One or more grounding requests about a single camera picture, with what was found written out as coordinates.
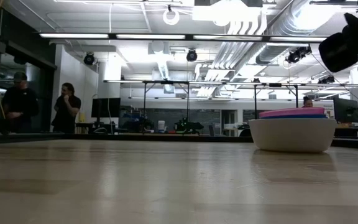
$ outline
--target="black equipment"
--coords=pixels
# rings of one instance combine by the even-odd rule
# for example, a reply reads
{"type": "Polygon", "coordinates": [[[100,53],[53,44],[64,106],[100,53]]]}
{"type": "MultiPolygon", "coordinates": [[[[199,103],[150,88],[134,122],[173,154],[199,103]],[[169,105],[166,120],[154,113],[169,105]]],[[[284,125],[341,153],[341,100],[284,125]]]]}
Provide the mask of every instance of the black equipment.
{"type": "Polygon", "coordinates": [[[96,59],[94,57],[93,52],[86,53],[86,56],[84,58],[85,65],[94,65],[96,63],[96,59]]]}
{"type": "Polygon", "coordinates": [[[196,50],[194,50],[194,49],[189,50],[189,52],[187,53],[186,59],[188,62],[195,62],[197,60],[196,50]]]}
{"type": "Polygon", "coordinates": [[[335,82],[334,76],[330,75],[327,78],[319,79],[317,84],[328,84],[328,83],[334,83],[334,82],[335,82]]]}
{"type": "Polygon", "coordinates": [[[203,129],[204,126],[199,122],[189,122],[187,118],[175,123],[175,131],[183,131],[183,134],[200,134],[197,130],[203,129]]]}
{"type": "Polygon", "coordinates": [[[97,118],[97,125],[100,118],[119,118],[120,98],[99,98],[92,101],[92,118],[97,118]]]}
{"type": "Polygon", "coordinates": [[[334,98],[334,113],[340,123],[358,123],[358,102],[334,98]]]}
{"type": "Polygon", "coordinates": [[[319,46],[321,59],[332,72],[339,72],[358,62],[358,18],[349,13],[344,16],[348,25],[319,46]]]}
{"type": "Polygon", "coordinates": [[[291,51],[289,56],[285,58],[288,63],[297,63],[306,55],[311,54],[311,47],[298,47],[296,50],[291,51]]]}

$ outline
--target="table surface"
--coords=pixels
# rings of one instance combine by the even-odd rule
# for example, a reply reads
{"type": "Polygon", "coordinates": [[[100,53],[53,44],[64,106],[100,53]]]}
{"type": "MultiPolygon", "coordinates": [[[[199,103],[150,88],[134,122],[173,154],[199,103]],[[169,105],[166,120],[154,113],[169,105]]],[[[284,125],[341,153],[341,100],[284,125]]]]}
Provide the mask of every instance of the table surface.
{"type": "Polygon", "coordinates": [[[247,143],[0,144],[0,223],[358,223],[358,150],[247,143]]]}

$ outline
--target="camera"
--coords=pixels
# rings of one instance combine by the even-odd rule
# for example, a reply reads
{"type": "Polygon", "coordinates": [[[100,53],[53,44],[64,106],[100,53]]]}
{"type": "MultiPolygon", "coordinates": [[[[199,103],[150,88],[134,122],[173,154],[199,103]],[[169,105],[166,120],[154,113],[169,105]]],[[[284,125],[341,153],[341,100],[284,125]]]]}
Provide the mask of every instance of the camera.
{"type": "Polygon", "coordinates": [[[344,17],[347,26],[342,32],[328,37],[319,45],[321,59],[331,72],[339,72],[358,62],[358,18],[349,13],[344,17]]]}

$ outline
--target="spotlight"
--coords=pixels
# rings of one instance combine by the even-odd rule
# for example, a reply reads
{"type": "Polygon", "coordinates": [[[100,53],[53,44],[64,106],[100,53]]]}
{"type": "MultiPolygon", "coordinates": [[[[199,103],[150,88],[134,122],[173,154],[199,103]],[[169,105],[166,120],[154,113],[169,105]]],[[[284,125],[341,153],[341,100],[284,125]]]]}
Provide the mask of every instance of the spotlight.
{"type": "Polygon", "coordinates": [[[330,84],[330,83],[334,83],[334,82],[335,82],[335,78],[332,75],[330,75],[327,78],[318,80],[317,84],[330,84]]]}
{"type": "Polygon", "coordinates": [[[27,63],[23,58],[20,57],[14,57],[13,61],[19,65],[25,65],[27,63]]]}
{"type": "Polygon", "coordinates": [[[194,49],[189,50],[189,52],[187,53],[186,59],[188,62],[195,62],[197,60],[196,50],[194,50],[194,49]]]}
{"type": "Polygon", "coordinates": [[[86,56],[84,58],[85,65],[94,65],[96,63],[96,59],[94,57],[93,52],[86,53],[86,56]]]}
{"type": "Polygon", "coordinates": [[[288,63],[297,63],[310,53],[311,53],[310,45],[309,47],[299,47],[296,50],[290,52],[289,56],[285,58],[285,61],[288,63]]]}

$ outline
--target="cap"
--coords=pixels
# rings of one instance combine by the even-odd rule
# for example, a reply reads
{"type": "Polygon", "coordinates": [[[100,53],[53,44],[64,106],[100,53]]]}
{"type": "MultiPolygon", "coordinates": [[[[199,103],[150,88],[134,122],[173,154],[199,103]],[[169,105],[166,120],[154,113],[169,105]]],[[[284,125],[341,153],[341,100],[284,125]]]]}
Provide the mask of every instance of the cap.
{"type": "Polygon", "coordinates": [[[24,72],[16,72],[13,77],[13,80],[15,82],[27,81],[27,75],[25,75],[24,72]]]}

